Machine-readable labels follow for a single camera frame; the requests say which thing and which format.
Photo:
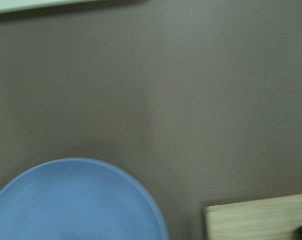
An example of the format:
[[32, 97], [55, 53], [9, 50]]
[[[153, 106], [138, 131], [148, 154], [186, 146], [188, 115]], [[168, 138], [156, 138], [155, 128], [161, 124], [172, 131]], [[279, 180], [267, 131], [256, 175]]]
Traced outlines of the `blue plate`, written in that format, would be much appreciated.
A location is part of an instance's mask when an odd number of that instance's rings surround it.
[[83, 158], [25, 171], [0, 191], [0, 240], [166, 240], [155, 201], [130, 174]]

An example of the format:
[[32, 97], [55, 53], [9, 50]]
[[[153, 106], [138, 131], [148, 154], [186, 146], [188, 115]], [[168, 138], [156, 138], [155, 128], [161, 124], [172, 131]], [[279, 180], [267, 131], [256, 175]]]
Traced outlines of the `wooden cutting board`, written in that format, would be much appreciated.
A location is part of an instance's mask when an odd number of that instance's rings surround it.
[[302, 194], [204, 208], [209, 240], [299, 240]]

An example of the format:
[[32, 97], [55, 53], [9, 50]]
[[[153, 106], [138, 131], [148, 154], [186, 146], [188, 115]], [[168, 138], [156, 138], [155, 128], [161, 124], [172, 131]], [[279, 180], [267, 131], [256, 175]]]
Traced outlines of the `cream rabbit tray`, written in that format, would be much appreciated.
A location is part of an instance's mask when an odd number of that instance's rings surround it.
[[68, 7], [117, 7], [145, 3], [146, 0], [0, 0], [0, 15]]

